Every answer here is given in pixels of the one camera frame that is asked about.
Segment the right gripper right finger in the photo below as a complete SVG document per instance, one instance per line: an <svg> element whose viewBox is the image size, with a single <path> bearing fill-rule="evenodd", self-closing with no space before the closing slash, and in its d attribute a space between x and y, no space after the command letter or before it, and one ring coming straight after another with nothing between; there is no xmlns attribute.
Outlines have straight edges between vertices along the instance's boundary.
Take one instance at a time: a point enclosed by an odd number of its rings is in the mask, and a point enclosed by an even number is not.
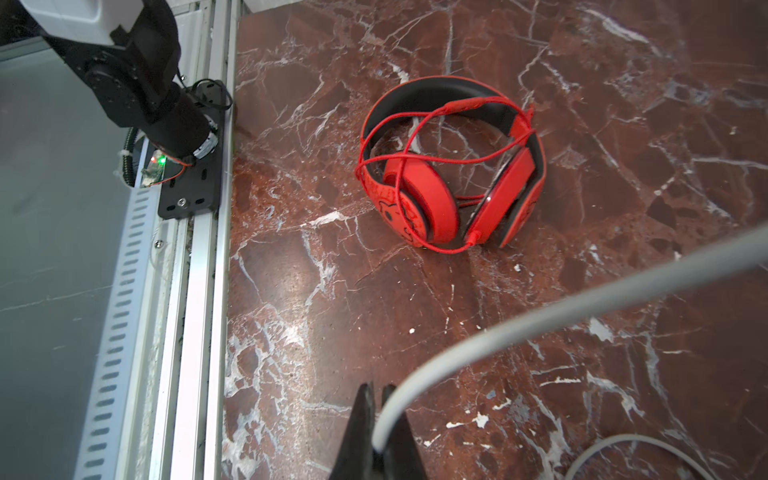
<svg viewBox="0 0 768 480"><path fill-rule="evenodd" d="M394 424L386 448L379 454L379 471L387 480L428 479L405 412Z"/></svg>

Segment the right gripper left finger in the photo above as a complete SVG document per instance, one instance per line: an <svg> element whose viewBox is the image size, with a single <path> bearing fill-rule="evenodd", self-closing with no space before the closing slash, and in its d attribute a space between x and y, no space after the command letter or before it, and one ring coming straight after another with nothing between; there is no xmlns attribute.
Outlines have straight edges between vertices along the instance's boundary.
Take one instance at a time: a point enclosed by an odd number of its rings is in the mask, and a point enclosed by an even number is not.
<svg viewBox="0 0 768 480"><path fill-rule="evenodd" d="M370 383L356 394L330 480L370 479L374 465L372 435L375 426L375 397Z"/></svg>

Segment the red black headphones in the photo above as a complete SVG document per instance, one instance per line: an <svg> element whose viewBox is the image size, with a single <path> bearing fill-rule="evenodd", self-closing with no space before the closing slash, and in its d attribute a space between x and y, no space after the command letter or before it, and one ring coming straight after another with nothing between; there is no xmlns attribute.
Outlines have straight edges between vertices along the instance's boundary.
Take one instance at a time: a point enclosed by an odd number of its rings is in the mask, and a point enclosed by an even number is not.
<svg viewBox="0 0 768 480"><path fill-rule="evenodd" d="M532 107L472 79L403 83L368 112L355 176L382 220L414 247L458 254L491 238L506 246L529 219L546 178L533 116ZM420 131L447 117L483 123L508 142L479 158L421 152Z"/></svg>

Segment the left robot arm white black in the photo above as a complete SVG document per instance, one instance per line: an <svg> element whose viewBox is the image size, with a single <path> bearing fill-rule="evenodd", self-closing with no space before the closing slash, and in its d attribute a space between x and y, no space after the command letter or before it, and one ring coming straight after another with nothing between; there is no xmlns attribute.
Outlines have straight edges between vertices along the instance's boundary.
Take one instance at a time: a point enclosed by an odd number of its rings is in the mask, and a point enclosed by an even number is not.
<svg viewBox="0 0 768 480"><path fill-rule="evenodd" d="M181 45L167 2L26 0L22 5L116 125L143 131L175 159L201 159L216 147L211 122L174 81Z"/></svg>

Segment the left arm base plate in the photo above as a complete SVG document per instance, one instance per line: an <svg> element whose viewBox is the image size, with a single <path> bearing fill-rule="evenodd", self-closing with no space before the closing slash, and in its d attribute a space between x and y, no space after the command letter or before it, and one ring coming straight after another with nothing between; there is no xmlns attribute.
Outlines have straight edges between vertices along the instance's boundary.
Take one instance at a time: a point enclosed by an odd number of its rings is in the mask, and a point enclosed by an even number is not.
<svg viewBox="0 0 768 480"><path fill-rule="evenodd" d="M208 121L210 135L201 156L158 155L165 177L160 183L157 213L164 220L213 213L221 202L225 120L233 99L226 85L213 79L196 81L187 93Z"/></svg>

